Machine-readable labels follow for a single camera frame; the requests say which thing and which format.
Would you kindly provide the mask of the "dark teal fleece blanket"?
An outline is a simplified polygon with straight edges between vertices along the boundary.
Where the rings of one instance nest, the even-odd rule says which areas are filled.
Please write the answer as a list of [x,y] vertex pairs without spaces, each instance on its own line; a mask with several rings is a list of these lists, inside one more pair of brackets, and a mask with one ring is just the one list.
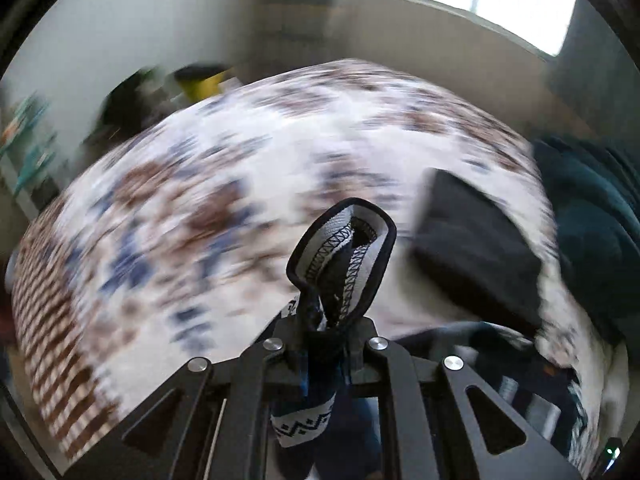
[[612,144],[543,138],[534,157],[570,293],[610,344],[639,350],[639,161]]

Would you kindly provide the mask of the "navy grey white striped sweater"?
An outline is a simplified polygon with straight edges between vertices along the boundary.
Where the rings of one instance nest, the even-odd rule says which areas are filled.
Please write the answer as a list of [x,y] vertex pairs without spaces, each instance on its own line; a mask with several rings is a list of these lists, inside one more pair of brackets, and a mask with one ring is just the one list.
[[[277,400],[271,409],[284,478],[386,479],[378,401],[348,391],[345,344],[373,304],[396,232],[384,210],[349,198],[310,226],[288,260],[298,297],[285,313],[299,330],[292,353],[302,383],[295,398]],[[519,333],[460,322],[391,341],[424,360],[457,356],[570,462],[580,421],[574,376],[553,367]]]

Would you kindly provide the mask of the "yellow black container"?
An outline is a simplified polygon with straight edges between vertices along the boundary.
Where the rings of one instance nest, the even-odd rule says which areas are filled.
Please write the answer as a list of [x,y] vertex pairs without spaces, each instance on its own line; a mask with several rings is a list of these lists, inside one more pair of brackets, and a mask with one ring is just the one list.
[[189,101],[196,103],[221,94],[222,84],[233,76],[233,70],[220,64],[190,64],[172,76]]

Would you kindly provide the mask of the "striped window curtain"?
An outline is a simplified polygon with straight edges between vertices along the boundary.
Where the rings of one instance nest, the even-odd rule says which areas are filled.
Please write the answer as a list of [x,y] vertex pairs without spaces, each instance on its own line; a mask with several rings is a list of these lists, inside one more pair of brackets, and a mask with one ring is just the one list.
[[346,0],[259,0],[255,61],[271,76],[334,58]]

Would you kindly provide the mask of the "dark grey folded garment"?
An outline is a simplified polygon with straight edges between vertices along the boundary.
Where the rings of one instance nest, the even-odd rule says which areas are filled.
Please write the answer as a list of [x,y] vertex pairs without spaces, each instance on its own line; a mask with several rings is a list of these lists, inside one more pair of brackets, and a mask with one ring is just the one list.
[[492,200],[448,171],[434,174],[410,255],[472,315],[529,337],[541,328],[540,258]]

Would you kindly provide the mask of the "teal metal rack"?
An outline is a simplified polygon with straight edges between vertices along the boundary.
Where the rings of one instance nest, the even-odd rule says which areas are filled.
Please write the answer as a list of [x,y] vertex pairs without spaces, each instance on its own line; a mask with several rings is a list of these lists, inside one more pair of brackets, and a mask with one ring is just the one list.
[[37,186],[55,159],[58,135],[47,121],[48,108],[48,101],[33,93],[17,104],[2,132],[1,159],[6,159],[16,174],[10,185],[14,197]]

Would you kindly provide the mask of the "floral fleece bed blanket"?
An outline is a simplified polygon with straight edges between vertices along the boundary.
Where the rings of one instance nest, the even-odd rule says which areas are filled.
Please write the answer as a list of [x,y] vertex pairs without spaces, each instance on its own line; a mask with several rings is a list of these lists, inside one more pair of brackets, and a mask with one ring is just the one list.
[[238,356],[295,296],[288,257],[323,211],[361,197],[398,239],[370,315],[401,337],[470,316],[412,270],[437,171],[489,198],[540,259],[538,351],[578,377],[570,462],[586,474],[627,370],[564,285],[529,142],[455,94],[341,60],[180,110],[111,150],[27,228],[12,310],[32,398],[78,460],[192,356]]

